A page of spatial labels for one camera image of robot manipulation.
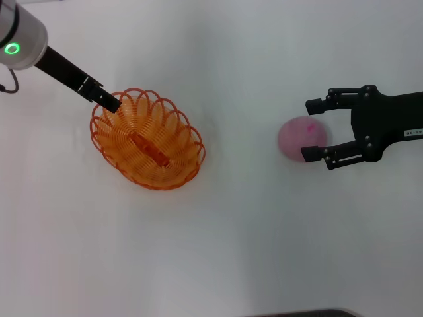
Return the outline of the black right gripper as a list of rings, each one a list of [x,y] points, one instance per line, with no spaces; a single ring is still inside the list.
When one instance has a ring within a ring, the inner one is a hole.
[[[422,93],[387,96],[375,85],[330,88],[324,99],[305,103],[309,115],[331,110],[351,110],[355,141],[302,147],[305,162],[324,160],[329,170],[381,160],[384,150],[403,141],[422,139]]]

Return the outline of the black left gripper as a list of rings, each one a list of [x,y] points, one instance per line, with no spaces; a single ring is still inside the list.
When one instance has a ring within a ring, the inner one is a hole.
[[[89,102],[96,102],[109,112],[116,113],[121,102],[103,89],[103,85],[64,58],[60,53],[47,47],[44,55],[35,65],[58,82],[78,92]]]

